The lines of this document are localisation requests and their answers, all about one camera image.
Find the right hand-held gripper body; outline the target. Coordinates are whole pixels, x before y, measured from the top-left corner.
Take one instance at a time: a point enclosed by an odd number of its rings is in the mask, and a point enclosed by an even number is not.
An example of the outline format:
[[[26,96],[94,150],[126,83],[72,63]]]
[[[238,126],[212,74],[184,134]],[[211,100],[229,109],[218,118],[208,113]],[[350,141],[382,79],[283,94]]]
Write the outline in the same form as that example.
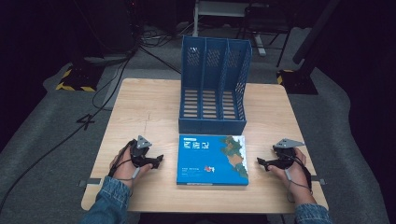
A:
[[[301,146],[304,146],[304,142],[299,142],[288,138],[283,138],[278,143],[274,144],[273,150],[278,156],[276,167],[280,169],[287,169],[291,167],[295,161],[301,163],[301,161],[296,157],[295,152],[295,148]]]

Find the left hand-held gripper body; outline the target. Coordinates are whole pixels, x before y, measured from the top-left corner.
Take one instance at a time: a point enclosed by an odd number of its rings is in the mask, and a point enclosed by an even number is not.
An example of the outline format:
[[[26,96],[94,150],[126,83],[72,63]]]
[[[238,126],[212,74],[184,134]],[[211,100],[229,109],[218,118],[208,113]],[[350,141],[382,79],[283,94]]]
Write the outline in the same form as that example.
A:
[[[135,167],[142,167],[151,163],[150,158],[146,157],[149,148],[152,146],[149,140],[142,135],[139,135],[136,139],[130,141],[129,145],[132,164]]]

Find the blue book with map cover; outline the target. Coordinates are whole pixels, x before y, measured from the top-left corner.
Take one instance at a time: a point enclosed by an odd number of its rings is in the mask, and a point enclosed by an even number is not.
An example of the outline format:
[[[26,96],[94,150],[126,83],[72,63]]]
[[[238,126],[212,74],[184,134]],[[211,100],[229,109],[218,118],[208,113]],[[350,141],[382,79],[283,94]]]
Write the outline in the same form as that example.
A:
[[[181,134],[177,184],[247,186],[245,136]]]

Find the blue file rack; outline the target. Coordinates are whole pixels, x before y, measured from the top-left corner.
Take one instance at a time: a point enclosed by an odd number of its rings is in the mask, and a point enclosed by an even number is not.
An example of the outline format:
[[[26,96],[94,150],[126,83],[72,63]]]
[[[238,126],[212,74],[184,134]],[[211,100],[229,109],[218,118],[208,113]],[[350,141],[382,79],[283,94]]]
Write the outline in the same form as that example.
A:
[[[240,135],[244,131],[244,93],[251,56],[247,40],[183,38],[178,118],[181,133]]]

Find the person's left hand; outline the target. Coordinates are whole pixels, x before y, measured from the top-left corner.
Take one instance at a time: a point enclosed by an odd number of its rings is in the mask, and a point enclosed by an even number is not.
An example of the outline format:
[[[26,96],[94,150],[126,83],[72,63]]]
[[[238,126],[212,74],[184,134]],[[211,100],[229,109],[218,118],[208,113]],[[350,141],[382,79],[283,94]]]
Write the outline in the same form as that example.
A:
[[[129,189],[133,189],[139,179],[151,170],[152,164],[142,166],[135,179],[133,179],[136,167],[132,164],[130,148],[127,147],[126,149],[121,149],[119,154],[114,157],[113,161],[109,164],[109,168],[112,167],[116,167],[112,177],[118,179]]]

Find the person's right hand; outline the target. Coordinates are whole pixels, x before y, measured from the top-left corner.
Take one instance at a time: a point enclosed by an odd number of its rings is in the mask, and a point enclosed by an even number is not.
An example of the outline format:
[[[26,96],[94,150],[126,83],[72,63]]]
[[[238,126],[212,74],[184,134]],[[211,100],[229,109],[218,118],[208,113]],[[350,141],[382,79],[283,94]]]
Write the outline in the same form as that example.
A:
[[[287,188],[289,201],[295,203],[292,196],[292,193],[295,191],[306,190],[311,193],[306,181],[304,169],[296,161],[287,170],[282,170],[273,166],[270,172],[277,176]]]

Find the black yellow striped stand base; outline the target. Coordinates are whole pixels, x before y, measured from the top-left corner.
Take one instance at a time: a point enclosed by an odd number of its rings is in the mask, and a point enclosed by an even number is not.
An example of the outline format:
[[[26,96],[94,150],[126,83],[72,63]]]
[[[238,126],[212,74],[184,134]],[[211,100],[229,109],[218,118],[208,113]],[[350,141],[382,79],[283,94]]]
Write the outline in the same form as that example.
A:
[[[88,65],[86,67],[76,67],[70,65],[64,72],[56,89],[65,91],[97,91],[97,85],[104,70],[103,66]]]
[[[287,94],[318,94],[311,77],[302,75],[299,71],[279,70],[276,72],[276,81],[285,88]]]

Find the dark slanted pole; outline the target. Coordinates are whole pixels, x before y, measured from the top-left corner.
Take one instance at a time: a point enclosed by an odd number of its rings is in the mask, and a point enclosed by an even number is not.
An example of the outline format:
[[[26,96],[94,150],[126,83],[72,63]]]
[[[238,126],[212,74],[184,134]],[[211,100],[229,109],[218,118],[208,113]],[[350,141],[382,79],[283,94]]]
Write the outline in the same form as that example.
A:
[[[311,29],[310,33],[307,35],[302,45],[298,48],[297,52],[294,54],[292,58],[294,63],[299,64],[302,60],[306,61],[308,56],[314,52],[314,47],[316,42],[318,41],[321,31],[328,23],[328,20],[334,13],[340,1],[341,0],[330,0],[327,6],[323,9],[320,16],[318,17],[318,20],[315,22],[313,28]]]

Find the black metal stand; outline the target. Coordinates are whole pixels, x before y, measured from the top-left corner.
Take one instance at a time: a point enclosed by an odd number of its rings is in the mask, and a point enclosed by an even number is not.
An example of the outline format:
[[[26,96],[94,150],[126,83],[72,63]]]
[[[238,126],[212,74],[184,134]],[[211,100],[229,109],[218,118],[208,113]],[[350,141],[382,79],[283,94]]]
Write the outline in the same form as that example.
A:
[[[272,45],[279,35],[285,35],[284,43],[279,48],[280,54],[276,66],[280,65],[285,48],[293,28],[294,18],[280,0],[249,0],[244,9],[242,25],[236,36],[247,34],[255,36],[272,35]]]

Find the dark equipment cabinet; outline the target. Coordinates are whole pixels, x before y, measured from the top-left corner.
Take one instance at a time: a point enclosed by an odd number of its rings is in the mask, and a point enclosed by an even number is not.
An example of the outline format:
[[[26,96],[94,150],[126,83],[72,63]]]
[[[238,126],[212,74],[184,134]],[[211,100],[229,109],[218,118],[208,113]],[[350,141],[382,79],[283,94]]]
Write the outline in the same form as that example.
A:
[[[139,21],[135,0],[72,0],[103,56],[133,55],[138,48]]]

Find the grey metal table bracket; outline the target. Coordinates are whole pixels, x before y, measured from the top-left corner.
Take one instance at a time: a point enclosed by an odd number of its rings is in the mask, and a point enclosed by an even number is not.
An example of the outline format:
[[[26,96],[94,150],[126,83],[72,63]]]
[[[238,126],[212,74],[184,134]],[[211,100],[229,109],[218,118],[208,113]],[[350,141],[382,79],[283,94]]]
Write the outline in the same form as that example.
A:
[[[318,182],[321,186],[327,185],[327,182],[325,181],[325,179],[324,179],[324,178],[320,178],[320,177],[318,177],[317,175],[311,175],[310,181],[311,181],[311,184],[312,184],[312,185],[313,185],[314,182],[315,182],[315,183]]]
[[[86,180],[79,180],[78,187],[86,188],[89,185],[100,185],[102,178],[89,178]]]

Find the white metal table frame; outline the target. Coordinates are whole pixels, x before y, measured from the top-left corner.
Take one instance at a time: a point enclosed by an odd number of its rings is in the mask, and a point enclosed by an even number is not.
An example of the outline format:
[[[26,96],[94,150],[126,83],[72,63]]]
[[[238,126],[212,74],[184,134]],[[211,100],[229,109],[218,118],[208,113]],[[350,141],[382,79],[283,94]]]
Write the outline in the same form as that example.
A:
[[[218,16],[243,18],[248,3],[232,1],[221,2],[220,0],[195,0],[193,11],[193,36],[198,36],[198,21],[201,16]]]

